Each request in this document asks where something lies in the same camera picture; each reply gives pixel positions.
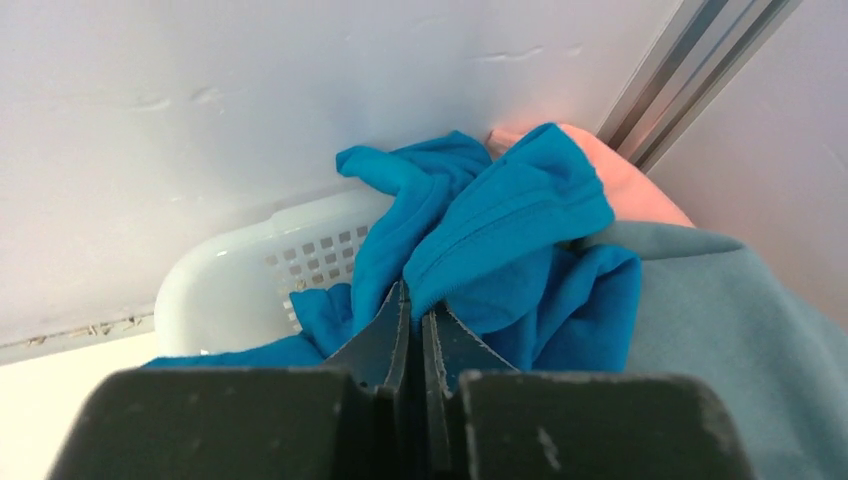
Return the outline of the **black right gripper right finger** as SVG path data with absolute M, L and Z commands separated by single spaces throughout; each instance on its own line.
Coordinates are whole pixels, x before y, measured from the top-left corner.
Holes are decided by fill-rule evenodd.
M 444 306 L 423 328 L 433 479 L 750 479 L 720 398 L 668 374 L 522 373 Z

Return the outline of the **bright blue t shirt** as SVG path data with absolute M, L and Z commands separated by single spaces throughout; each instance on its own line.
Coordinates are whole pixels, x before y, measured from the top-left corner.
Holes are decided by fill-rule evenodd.
M 492 159 L 452 132 L 391 152 L 355 146 L 337 171 L 390 195 L 350 283 L 292 297 L 299 334 L 235 353 L 158 357 L 155 368 L 307 367 L 339 351 L 376 317 L 397 281 L 418 328 L 437 304 L 522 371 L 624 369 L 641 290 L 641 262 L 582 240 L 614 212 L 578 145 L 541 125 Z

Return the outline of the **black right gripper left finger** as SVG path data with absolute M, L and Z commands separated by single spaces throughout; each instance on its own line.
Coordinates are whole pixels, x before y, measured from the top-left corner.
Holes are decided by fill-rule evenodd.
M 404 479 L 404 285 L 310 368 L 135 369 L 88 397 L 53 479 Z

